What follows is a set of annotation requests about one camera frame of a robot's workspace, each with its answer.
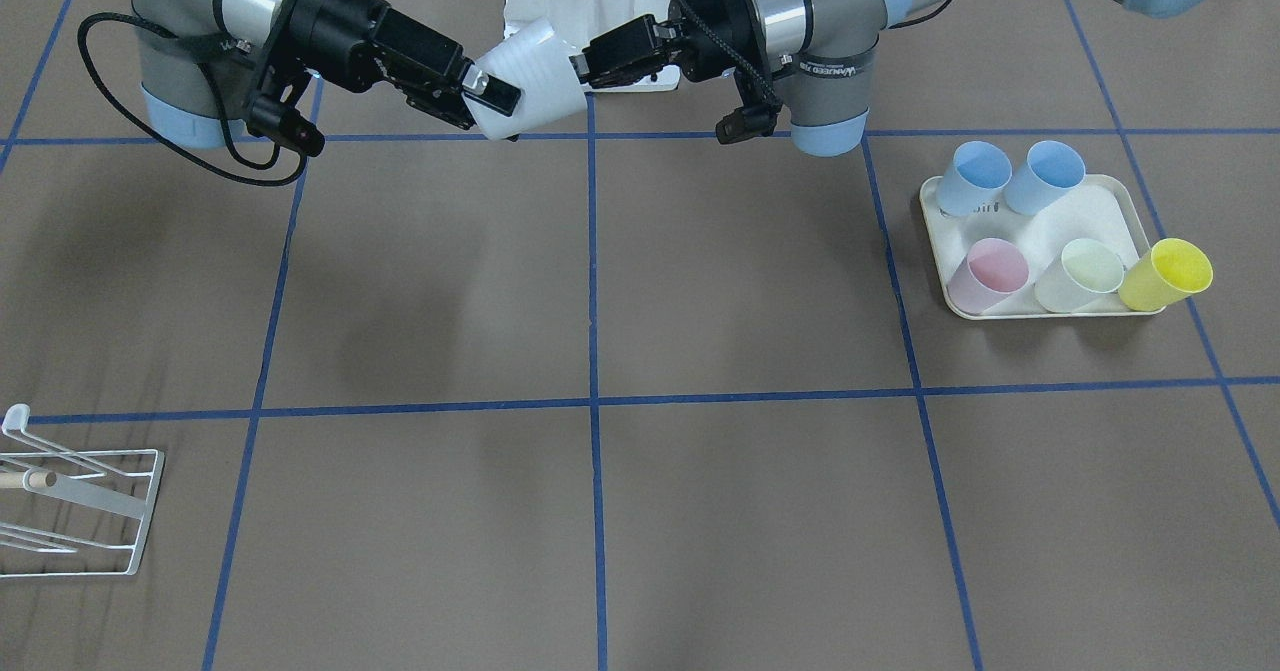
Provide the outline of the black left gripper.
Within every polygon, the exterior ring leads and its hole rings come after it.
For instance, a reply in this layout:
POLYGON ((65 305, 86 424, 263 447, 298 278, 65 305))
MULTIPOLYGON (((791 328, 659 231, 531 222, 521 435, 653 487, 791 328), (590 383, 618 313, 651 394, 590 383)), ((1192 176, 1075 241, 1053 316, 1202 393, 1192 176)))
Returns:
POLYGON ((692 82, 735 70, 753 92, 772 92, 763 38, 753 0, 671 0, 667 20, 627 20, 570 61, 591 90, 632 86, 676 65, 692 82))

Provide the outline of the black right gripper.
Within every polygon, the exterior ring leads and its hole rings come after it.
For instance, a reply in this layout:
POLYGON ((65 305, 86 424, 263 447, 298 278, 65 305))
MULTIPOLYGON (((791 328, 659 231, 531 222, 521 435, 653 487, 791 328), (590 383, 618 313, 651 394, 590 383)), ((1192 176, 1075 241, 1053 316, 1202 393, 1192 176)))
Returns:
POLYGON ((351 93, 387 82, 411 108, 461 129, 471 127, 465 100, 511 118, 524 93, 468 68, 461 44, 385 0, 283 0, 265 50, 282 83, 308 70, 351 93))

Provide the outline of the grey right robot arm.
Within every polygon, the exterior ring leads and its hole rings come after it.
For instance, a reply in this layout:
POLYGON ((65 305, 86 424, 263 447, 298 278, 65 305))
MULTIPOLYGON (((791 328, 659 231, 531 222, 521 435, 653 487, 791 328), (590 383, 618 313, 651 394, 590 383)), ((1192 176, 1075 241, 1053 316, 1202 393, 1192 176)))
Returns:
POLYGON ((315 158, 324 134, 297 109, 312 77, 352 93, 387 82, 411 108, 474 125, 474 106, 509 117, 521 92, 463 47, 385 0, 131 0, 150 127, 212 149, 233 120, 315 158))

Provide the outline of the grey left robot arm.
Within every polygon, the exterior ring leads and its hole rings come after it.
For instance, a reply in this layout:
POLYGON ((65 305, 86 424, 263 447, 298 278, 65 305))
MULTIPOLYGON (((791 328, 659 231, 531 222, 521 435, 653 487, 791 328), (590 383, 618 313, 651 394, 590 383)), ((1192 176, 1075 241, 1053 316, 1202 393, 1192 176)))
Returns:
MULTIPOLYGON (((721 143, 773 134, 788 111, 792 142, 817 158, 849 152, 865 133, 876 47, 883 29, 950 0, 671 0, 591 38, 573 58, 593 90, 627 86, 677 67, 691 82, 731 73, 740 106, 716 128, 721 143)), ((1204 0, 1111 0, 1172 18, 1204 0)))

